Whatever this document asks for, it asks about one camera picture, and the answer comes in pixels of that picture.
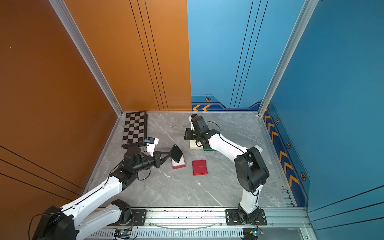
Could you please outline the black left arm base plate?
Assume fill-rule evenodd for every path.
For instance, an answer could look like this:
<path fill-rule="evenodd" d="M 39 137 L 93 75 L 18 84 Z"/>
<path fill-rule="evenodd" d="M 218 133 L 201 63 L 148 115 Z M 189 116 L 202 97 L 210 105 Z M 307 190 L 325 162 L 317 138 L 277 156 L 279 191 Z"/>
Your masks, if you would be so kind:
<path fill-rule="evenodd" d="M 143 226 L 146 221 L 146 216 L 146 209 L 123 210 L 118 221 L 110 224 L 110 226 Z"/>

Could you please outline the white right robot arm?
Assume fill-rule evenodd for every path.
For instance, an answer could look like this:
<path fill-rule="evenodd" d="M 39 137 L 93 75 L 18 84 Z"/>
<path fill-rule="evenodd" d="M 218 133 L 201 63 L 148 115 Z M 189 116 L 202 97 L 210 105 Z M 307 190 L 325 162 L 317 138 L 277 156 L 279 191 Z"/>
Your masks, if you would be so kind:
<path fill-rule="evenodd" d="M 261 191 L 270 172 L 258 145 L 242 147 L 221 135 L 221 131 L 210 129 L 203 116 L 192 114 L 191 127 L 185 131 L 185 140 L 195 141 L 203 147 L 220 152 L 235 164 L 237 179 L 243 188 L 239 203 L 239 218 L 244 225 L 267 224 L 266 215 L 259 206 Z"/>

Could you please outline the green jewelry box lid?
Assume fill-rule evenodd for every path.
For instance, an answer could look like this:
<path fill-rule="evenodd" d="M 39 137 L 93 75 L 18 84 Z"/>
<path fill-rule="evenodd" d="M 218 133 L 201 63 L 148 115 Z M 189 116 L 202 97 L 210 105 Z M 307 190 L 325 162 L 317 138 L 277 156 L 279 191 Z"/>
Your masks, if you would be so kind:
<path fill-rule="evenodd" d="M 205 145 L 205 146 L 203 146 L 203 150 L 204 150 L 204 151 L 215 151 L 215 150 L 212 149 L 209 145 Z"/>

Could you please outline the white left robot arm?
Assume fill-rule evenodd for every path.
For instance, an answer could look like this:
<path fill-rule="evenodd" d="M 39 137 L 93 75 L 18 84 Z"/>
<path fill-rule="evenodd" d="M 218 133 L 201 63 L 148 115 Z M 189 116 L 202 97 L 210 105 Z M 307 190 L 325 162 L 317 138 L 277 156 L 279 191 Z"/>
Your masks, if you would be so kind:
<path fill-rule="evenodd" d="M 57 208 L 52 206 L 40 216 L 30 240 L 83 240 L 103 227 L 116 222 L 131 224 L 131 206 L 122 200 L 111 202 L 105 209 L 94 213 L 101 204 L 118 195 L 135 180 L 142 170 L 159 168 L 168 158 L 179 161 L 183 153 L 173 145 L 170 152 L 147 150 L 139 147 L 127 149 L 121 162 L 112 169 L 101 184 L 78 199 Z"/>

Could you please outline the red jewelry box base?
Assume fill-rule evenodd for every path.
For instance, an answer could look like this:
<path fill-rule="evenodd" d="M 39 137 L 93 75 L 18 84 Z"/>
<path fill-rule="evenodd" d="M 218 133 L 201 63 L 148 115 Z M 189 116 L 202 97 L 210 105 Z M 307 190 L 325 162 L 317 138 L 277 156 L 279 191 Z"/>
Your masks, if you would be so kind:
<path fill-rule="evenodd" d="M 185 163 L 184 157 L 181 157 L 179 162 L 172 160 L 172 169 L 173 170 L 184 168 L 185 166 L 186 166 L 186 163 Z"/>

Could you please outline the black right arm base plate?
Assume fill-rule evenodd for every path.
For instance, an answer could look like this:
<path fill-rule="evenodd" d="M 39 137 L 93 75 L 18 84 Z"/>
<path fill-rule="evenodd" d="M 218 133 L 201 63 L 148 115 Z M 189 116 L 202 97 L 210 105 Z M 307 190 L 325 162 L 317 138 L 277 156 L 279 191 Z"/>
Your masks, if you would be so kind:
<path fill-rule="evenodd" d="M 228 226 L 266 226 L 268 224 L 265 211 L 261 208 L 256 208 L 255 211 L 253 211 L 251 214 L 246 213 L 242 209 L 226 209 L 225 214 Z"/>

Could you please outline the cream booklet with flower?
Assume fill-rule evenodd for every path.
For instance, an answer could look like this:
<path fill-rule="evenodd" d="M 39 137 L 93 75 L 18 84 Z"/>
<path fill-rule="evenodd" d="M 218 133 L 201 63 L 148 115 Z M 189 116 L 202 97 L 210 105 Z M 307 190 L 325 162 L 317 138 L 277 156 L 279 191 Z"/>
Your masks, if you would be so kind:
<path fill-rule="evenodd" d="M 190 141 L 190 150 L 202 150 L 204 147 L 200 146 L 199 142 Z"/>

